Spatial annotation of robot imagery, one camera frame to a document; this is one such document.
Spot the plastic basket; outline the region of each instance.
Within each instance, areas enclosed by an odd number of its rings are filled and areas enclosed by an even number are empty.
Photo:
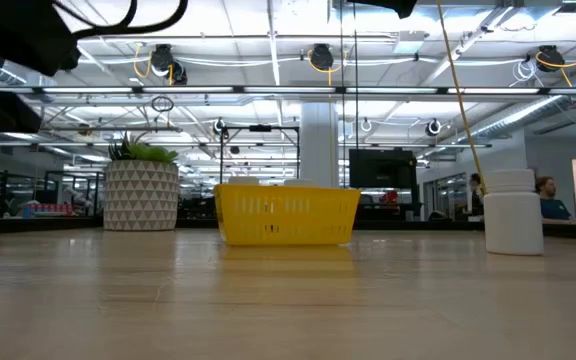
[[[229,245],[350,241],[359,190],[217,185],[219,230]]]

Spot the geometric patterned planter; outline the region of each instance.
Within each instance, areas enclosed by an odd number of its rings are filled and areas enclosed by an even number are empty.
[[[117,160],[106,167],[104,229],[172,230],[177,222],[179,168],[175,164]]]

